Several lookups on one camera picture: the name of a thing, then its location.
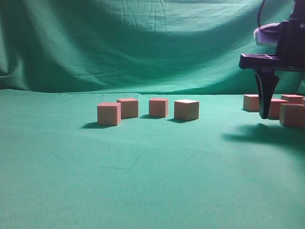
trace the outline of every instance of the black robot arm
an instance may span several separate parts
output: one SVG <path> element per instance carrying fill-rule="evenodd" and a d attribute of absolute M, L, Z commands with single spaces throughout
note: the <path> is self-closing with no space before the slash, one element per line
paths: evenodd
<path fill-rule="evenodd" d="M 254 70 L 260 100 L 259 114 L 266 119 L 279 82 L 275 71 L 305 71 L 305 0 L 293 1 L 289 20 L 262 26 L 255 32 L 257 43 L 276 43 L 275 54 L 242 54 L 239 67 Z"/>

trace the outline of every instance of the green fabric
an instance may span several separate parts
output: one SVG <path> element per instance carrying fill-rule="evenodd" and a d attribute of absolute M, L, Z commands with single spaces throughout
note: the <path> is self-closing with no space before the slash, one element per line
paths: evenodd
<path fill-rule="evenodd" d="M 38 92 L 248 94 L 241 53 L 274 53 L 253 38 L 261 0 L 2 0 L 0 88 Z M 268 1 L 262 23 L 287 19 Z M 280 74 L 278 93 L 304 92 Z"/>
<path fill-rule="evenodd" d="M 242 95 L 0 90 L 1 229 L 304 229 L 304 130 L 242 110 Z M 96 105 L 139 99 L 98 127 Z M 173 120 L 177 99 L 200 119 Z"/>

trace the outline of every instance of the wooden cube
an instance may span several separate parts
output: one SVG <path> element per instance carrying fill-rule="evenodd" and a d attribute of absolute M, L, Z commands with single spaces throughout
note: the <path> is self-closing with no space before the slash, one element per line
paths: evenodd
<path fill-rule="evenodd" d="M 243 109 L 251 112 L 259 112 L 259 97 L 257 94 L 245 94 Z"/>
<path fill-rule="evenodd" d="M 199 118 L 199 101 L 176 100 L 174 103 L 174 118 L 191 121 Z"/>
<path fill-rule="evenodd" d="M 281 99 L 287 100 L 289 104 L 302 104 L 304 96 L 296 94 L 283 94 Z"/>
<path fill-rule="evenodd" d="M 139 101 L 133 98 L 117 99 L 121 103 L 121 118 L 139 117 Z"/>
<path fill-rule="evenodd" d="M 279 119 L 281 112 L 281 104 L 287 104 L 288 101 L 283 99 L 271 99 L 269 116 L 270 119 Z"/>
<path fill-rule="evenodd" d="M 149 100 L 149 116 L 151 117 L 167 117 L 168 115 L 168 99 L 152 98 Z"/>
<path fill-rule="evenodd" d="M 302 104 L 281 105 L 280 124 L 288 127 L 305 127 L 305 106 Z"/>
<path fill-rule="evenodd" d="M 100 103 L 97 105 L 98 125 L 118 125 L 121 122 L 121 103 Z"/>

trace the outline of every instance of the green backdrop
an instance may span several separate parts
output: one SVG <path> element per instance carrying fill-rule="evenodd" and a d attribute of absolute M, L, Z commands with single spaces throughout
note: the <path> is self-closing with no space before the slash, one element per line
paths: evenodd
<path fill-rule="evenodd" d="M 256 93 L 240 54 L 261 0 L 0 0 L 0 88 L 37 92 Z M 267 1 L 262 24 L 288 18 Z M 278 93 L 304 93 L 281 73 Z"/>

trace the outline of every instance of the pink block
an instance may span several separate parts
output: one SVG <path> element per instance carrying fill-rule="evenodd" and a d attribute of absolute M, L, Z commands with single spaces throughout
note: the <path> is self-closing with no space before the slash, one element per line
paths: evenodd
<path fill-rule="evenodd" d="M 133 98 L 117 99 L 121 103 L 121 115 L 124 118 L 137 118 L 139 117 L 139 101 Z"/>
<path fill-rule="evenodd" d="M 149 116 L 166 117 L 168 115 L 168 99 L 152 98 L 149 100 Z"/>
<path fill-rule="evenodd" d="M 174 104 L 174 118 L 191 121 L 199 118 L 199 101 L 176 100 Z"/>
<path fill-rule="evenodd" d="M 118 125 L 121 122 L 121 103 L 100 103 L 97 105 L 98 125 Z"/>
<path fill-rule="evenodd" d="M 270 119 L 279 119 L 281 112 L 281 104 L 287 104 L 288 101 L 283 99 L 271 99 L 269 116 Z"/>
<path fill-rule="evenodd" d="M 296 94 L 283 94 L 281 99 L 287 100 L 289 104 L 302 104 L 304 96 Z"/>
<path fill-rule="evenodd" d="M 244 95 L 244 110 L 251 112 L 259 112 L 259 97 L 257 94 Z"/>
<path fill-rule="evenodd" d="M 302 104 L 281 105 L 280 124 L 289 127 L 305 127 L 305 106 Z"/>

